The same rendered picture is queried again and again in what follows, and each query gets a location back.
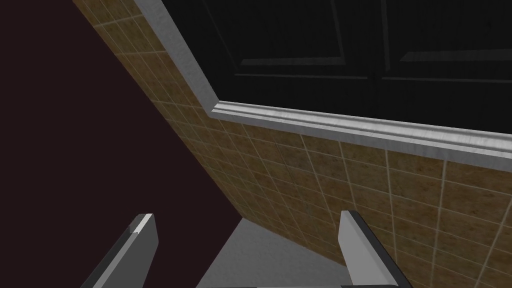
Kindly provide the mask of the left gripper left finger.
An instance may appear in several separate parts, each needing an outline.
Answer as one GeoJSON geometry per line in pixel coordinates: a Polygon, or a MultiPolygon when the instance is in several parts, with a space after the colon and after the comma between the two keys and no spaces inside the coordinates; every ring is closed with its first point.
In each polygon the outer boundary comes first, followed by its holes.
{"type": "Polygon", "coordinates": [[[138,214],[80,288],[143,288],[158,244],[154,214],[138,214]]]}

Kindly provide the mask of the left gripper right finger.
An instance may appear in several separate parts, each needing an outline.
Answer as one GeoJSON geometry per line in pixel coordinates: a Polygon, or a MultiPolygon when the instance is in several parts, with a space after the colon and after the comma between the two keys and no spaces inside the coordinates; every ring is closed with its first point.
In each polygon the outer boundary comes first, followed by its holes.
{"type": "Polygon", "coordinates": [[[337,239],[351,280],[340,288],[412,288],[356,210],[341,211],[337,239]]]}

